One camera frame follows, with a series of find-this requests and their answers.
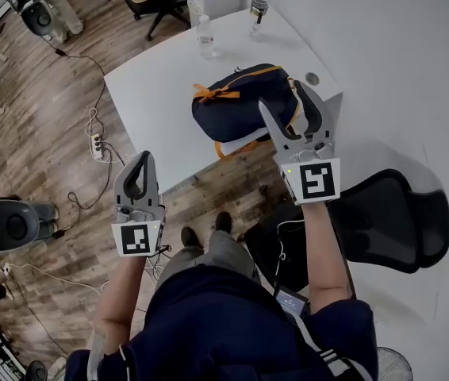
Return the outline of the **grey shell equipment pack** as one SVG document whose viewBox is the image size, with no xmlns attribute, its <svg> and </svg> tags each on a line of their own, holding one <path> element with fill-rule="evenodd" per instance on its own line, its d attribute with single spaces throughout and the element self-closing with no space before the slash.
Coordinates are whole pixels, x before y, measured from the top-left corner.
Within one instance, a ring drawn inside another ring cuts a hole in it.
<svg viewBox="0 0 449 381">
<path fill-rule="evenodd" d="M 47 36 L 54 28 L 55 19 L 45 0 L 6 0 L 18 13 L 27 28 L 36 36 Z"/>
<path fill-rule="evenodd" d="M 25 370 L 22 381 L 47 381 L 48 370 L 45 365 L 39 361 L 32 361 Z"/>
<path fill-rule="evenodd" d="M 40 220 L 26 202 L 0 200 L 0 253 L 33 243 L 40 232 Z"/>
</svg>

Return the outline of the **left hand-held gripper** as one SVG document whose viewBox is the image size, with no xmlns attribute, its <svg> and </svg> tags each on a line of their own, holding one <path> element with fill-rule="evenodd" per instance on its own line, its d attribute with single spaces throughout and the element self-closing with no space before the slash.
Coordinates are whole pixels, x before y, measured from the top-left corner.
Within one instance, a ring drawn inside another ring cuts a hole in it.
<svg viewBox="0 0 449 381">
<path fill-rule="evenodd" d="M 163 236 L 166 210 L 159 205 L 159 184 L 155 161 L 149 151 L 134 156 L 113 183 L 117 204 L 133 205 L 146 201 L 145 210 L 129 207 L 114 209 L 117 221 L 111 225 L 120 257 L 154 256 Z"/>
</svg>

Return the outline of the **white power strip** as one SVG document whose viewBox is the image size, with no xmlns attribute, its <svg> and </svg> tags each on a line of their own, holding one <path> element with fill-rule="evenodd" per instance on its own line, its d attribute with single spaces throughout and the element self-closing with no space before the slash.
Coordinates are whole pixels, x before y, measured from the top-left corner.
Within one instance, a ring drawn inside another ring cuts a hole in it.
<svg viewBox="0 0 449 381">
<path fill-rule="evenodd" d="M 106 162 L 105 145 L 102 139 L 102 135 L 99 133 L 88 133 L 87 136 L 89 138 L 90 154 L 92 155 L 93 159 L 97 162 Z"/>
</svg>

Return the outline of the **glass tumbler with dark lid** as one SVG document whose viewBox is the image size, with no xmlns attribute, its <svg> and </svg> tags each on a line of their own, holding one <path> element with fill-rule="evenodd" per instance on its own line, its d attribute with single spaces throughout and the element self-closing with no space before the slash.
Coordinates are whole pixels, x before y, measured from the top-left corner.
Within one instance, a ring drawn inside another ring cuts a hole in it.
<svg viewBox="0 0 449 381">
<path fill-rule="evenodd" d="M 251 0 L 249 14 L 251 18 L 250 36 L 252 38 L 259 33 L 269 7 L 270 0 Z"/>
</svg>

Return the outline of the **navy backpack with orange trim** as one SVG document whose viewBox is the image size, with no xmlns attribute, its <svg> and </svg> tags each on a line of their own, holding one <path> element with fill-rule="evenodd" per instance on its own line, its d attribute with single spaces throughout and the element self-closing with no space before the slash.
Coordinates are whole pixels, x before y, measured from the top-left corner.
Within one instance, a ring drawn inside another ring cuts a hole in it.
<svg viewBox="0 0 449 381">
<path fill-rule="evenodd" d="M 268 133 L 262 133 L 238 149 L 223 153 L 225 144 L 244 139 L 265 127 L 258 107 L 261 98 L 285 129 L 294 122 L 299 107 L 294 79 L 282 67 L 271 63 L 234 71 L 210 87 L 195 83 L 194 89 L 193 118 L 214 141 L 215 151 L 222 160 L 251 151 L 270 140 Z"/>
</svg>

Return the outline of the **black pedestal fan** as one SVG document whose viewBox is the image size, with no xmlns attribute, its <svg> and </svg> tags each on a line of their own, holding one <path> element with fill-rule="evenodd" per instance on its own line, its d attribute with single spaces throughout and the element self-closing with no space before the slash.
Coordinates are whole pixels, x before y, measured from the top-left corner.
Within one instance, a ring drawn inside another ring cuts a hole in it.
<svg viewBox="0 0 449 381">
<path fill-rule="evenodd" d="M 399 352 L 378 347 L 378 381 L 413 381 L 413 370 Z"/>
</svg>

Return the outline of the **person's dark shoe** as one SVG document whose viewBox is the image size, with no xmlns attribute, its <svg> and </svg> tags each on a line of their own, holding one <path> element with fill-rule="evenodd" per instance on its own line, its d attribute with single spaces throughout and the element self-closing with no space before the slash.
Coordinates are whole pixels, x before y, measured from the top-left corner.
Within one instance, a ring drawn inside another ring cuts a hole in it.
<svg viewBox="0 0 449 381">
<path fill-rule="evenodd" d="M 232 231 L 232 217 L 230 213 L 221 211 L 215 221 L 215 230 L 223 231 L 225 233 L 231 233 Z"/>
<path fill-rule="evenodd" d="M 181 231 L 181 241 L 182 245 L 187 247 L 203 249 L 203 246 L 198 239 L 198 235 L 191 227 L 183 227 Z"/>
</svg>

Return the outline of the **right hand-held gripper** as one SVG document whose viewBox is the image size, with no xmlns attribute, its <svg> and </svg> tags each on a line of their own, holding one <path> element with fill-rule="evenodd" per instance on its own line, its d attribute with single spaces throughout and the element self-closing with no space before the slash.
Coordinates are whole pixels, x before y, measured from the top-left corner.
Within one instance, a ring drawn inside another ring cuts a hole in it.
<svg viewBox="0 0 449 381">
<path fill-rule="evenodd" d="M 340 197 L 340 159 L 334 157 L 334 121 L 323 99 L 305 83 L 294 87 L 307 126 L 300 135 L 290 133 L 260 98 L 259 112 L 276 149 L 280 175 L 295 205 L 326 202 Z"/>
</svg>

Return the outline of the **clear plastic water bottle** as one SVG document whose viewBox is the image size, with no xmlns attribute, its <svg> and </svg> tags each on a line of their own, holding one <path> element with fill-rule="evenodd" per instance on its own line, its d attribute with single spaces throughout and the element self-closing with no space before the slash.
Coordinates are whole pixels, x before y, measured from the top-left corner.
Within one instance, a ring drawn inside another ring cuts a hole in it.
<svg viewBox="0 0 449 381">
<path fill-rule="evenodd" d="M 201 55 L 206 59 L 218 57 L 218 51 L 215 48 L 214 32 L 211 20 L 208 15 L 201 15 L 199 17 L 199 24 L 197 26 L 198 46 Z"/>
</svg>

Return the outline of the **person's left dark shoe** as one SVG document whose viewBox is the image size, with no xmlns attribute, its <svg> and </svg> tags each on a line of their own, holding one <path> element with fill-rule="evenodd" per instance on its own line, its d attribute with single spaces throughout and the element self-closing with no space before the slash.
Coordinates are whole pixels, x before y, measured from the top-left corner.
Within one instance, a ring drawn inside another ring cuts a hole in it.
<svg viewBox="0 0 449 381">
<path fill-rule="evenodd" d="M 182 245 L 187 247 L 203 249 L 203 246 L 198 239 L 198 235 L 191 227 L 183 227 L 181 231 L 181 241 Z"/>
</svg>

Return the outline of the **person's left forearm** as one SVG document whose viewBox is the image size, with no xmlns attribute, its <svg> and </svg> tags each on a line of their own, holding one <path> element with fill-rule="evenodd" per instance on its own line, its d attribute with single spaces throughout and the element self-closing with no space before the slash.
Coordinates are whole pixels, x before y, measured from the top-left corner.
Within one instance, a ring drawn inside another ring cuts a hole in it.
<svg viewBox="0 0 449 381">
<path fill-rule="evenodd" d="M 98 300 L 94 327 L 105 337 L 106 355 L 129 342 L 145 264 L 144 256 L 121 257 Z"/>
</svg>

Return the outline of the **person's grey trousers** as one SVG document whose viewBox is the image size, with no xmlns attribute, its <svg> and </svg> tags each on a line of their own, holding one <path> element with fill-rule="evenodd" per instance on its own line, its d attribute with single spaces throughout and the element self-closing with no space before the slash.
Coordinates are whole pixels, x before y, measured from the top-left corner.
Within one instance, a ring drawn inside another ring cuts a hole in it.
<svg viewBox="0 0 449 381">
<path fill-rule="evenodd" d="M 185 246 L 178 251 L 163 269 L 156 288 L 159 288 L 173 275 L 200 264 L 222 267 L 260 284 L 255 263 L 247 249 L 236 241 L 230 233 L 214 231 L 209 239 L 209 250 L 197 245 Z"/>
</svg>

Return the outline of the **white table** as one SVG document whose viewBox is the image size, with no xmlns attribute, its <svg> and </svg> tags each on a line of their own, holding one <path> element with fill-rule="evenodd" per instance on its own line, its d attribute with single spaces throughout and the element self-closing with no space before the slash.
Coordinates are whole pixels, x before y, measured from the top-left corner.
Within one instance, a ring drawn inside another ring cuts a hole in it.
<svg viewBox="0 0 449 381">
<path fill-rule="evenodd" d="M 274 8 L 259 34 L 250 34 L 248 10 L 212 20 L 213 57 L 201 55 L 197 32 L 187 30 L 117 67 L 105 77 L 113 103 L 138 152 L 155 159 L 159 191 L 164 192 L 218 161 L 213 141 L 193 119 L 194 84 L 208 87 L 237 68 L 282 66 L 294 79 L 315 74 L 322 99 L 341 94 L 335 80 L 295 29 Z"/>
</svg>

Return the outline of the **black mesh office chair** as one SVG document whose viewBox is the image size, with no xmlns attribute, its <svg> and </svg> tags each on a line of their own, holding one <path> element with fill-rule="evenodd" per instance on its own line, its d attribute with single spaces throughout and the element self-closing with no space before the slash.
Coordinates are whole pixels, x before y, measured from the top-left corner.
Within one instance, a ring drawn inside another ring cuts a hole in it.
<svg viewBox="0 0 449 381">
<path fill-rule="evenodd" d="M 443 190 L 416 193 L 397 170 L 380 171 L 328 203 L 346 260 L 412 274 L 449 249 L 449 203 Z M 298 292 L 309 281 L 301 207 L 278 204 L 244 234 L 256 267 L 274 288 Z"/>
</svg>

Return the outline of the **person's right forearm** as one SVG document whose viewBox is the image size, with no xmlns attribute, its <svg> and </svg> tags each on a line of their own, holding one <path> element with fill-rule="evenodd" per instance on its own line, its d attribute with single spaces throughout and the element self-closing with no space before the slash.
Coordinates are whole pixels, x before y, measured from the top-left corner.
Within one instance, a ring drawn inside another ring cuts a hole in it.
<svg viewBox="0 0 449 381">
<path fill-rule="evenodd" d="M 347 268 L 324 203 L 301 206 L 305 223 L 311 314 L 352 297 Z"/>
</svg>

